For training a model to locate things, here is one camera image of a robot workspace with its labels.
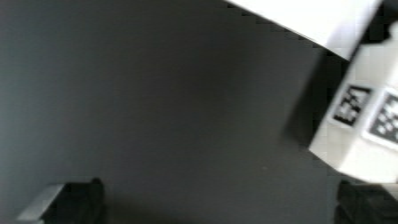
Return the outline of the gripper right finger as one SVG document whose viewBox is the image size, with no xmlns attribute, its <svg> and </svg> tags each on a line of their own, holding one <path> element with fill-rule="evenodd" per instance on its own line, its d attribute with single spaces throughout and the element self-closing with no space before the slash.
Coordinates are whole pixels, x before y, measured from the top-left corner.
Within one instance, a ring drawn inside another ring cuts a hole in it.
<svg viewBox="0 0 398 224">
<path fill-rule="evenodd" d="M 337 186 L 335 224 L 398 224 L 398 184 Z"/>
</svg>

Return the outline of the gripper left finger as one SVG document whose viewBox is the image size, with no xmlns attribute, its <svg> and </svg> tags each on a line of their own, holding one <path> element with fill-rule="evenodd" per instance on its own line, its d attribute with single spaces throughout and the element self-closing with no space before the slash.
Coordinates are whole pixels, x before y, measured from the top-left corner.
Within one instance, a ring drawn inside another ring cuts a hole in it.
<svg viewBox="0 0 398 224">
<path fill-rule="evenodd" d="M 17 217 L 15 224 L 99 224 L 104 206 L 104 185 L 87 182 L 51 184 Z"/>
</svg>

